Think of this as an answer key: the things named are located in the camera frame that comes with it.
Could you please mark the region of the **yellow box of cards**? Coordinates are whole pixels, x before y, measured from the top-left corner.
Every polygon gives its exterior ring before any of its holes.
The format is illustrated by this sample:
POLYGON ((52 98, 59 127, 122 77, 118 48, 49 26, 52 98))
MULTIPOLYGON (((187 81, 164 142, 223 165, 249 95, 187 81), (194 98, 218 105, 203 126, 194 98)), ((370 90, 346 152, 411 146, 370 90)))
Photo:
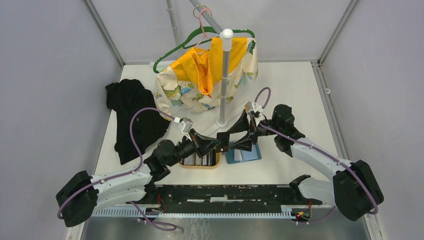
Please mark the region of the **yellow box of cards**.
POLYGON ((211 170, 215 169, 220 162, 220 153, 217 153, 215 149, 209 152, 203 157, 199 157, 196 153, 183 159, 179 162, 179 165, 186 169, 201 169, 211 170))

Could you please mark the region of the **black VIP credit card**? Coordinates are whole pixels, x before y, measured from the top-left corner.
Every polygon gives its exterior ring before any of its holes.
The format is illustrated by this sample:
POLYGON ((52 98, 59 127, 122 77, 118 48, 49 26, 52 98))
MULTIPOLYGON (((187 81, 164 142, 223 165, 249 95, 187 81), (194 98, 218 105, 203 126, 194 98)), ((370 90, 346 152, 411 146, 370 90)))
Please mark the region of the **black VIP credit card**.
POLYGON ((216 147, 217 153, 225 153, 229 150, 230 133, 229 132, 218 132, 216 138, 219 140, 219 145, 216 147))

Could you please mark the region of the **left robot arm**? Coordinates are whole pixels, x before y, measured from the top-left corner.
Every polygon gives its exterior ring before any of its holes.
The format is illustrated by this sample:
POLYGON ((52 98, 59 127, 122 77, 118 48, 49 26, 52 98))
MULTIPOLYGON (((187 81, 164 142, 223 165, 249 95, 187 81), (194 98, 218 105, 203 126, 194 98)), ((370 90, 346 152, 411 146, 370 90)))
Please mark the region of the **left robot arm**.
POLYGON ((56 216, 70 228, 85 222, 93 213, 118 204, 140 200, 151 204, 157 198, 155 183, 170 174, 171 166, 192 155, 204 157, 220 143, 219 139, 191 129, 178 143, 161 140, 141 165, 99 175, 80 171, 56 194, 56 216))

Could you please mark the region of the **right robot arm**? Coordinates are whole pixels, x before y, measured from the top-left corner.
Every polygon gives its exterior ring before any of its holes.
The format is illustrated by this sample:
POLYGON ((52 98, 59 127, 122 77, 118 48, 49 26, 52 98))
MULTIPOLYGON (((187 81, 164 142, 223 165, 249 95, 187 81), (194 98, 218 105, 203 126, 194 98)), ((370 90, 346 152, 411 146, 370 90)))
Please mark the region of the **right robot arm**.
POLYGON ((336 207, 348 220, 357 221, 366 214, 376 215, 384 202, 369 164, 338 157, 316 145, 295 127, 295 116, 288 105, 275 106, 268 119, 261 105, 248 102, 239 119, 226 132, 246 132, 229 145, 230 149, 243 151, 251 151, 259 137, 274 136, 279 151, 306 163, 328 179, 303 175, 292 181, 288 196, 295 204, 307 199, 319 200, 336 207))

